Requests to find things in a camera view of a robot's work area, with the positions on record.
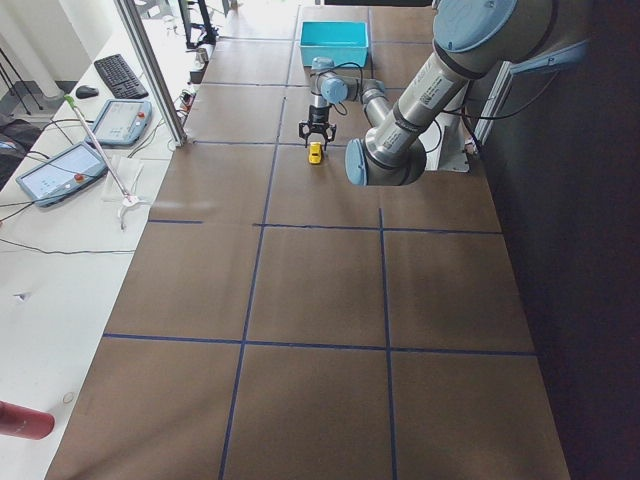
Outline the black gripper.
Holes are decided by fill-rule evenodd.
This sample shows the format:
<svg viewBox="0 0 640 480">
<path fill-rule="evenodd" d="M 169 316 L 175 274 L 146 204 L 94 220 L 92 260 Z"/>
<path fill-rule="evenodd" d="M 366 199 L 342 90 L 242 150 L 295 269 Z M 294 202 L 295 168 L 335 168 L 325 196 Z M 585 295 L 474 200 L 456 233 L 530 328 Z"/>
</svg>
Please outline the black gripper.
<svg viewBox="0 0 640 480">
<path fill-rule="evenodd" d="M 336 125 L 329 123 L 329 112 L 329 106 L 309 106 L 307 121 L 298 124 L 298 136 L 304 141 L 305 147 L 309 145 L 311 132 L 323 132 L 324 149 L 335 140 Z"/>
</svg>

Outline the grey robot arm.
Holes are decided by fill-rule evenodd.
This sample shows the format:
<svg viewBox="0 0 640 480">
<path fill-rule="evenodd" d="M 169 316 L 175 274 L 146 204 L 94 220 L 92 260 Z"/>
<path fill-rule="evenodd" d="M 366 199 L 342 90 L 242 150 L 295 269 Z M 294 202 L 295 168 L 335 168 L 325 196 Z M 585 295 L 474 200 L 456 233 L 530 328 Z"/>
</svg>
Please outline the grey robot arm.
<svg viewBox="0 0 640 480">
<path fill-rule="evenodd" d="M 371 125 L 345 150 L 345 170 L 358 186 L 401 186 L 424 172 L 427 154 L 419 137 L 470 82 L 508 61 L 527 70 L 553 72 L 585 55 L 590 1 L 439 1 L 433 51 L 395 103 L 375 79 L 337 74 L 326 54 L 311 61 L 313 100 L 298 135 L 335 138 L 332 106 L 358 101 Z"/>
</svg>

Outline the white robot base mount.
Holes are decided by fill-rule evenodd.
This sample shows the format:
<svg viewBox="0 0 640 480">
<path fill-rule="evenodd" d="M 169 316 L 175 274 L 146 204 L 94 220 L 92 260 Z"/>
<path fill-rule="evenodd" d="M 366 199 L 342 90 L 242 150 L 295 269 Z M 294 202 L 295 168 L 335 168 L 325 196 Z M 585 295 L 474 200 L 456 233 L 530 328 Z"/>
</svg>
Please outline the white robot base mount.
<svg viewBox="0 0 640 480">
<path fill-rule="evenodd" d="M 460 117 L 439 114 L 419 139 L 426 152 L 426 171 L 466 173 L 470 170 Z"/>
</svg>

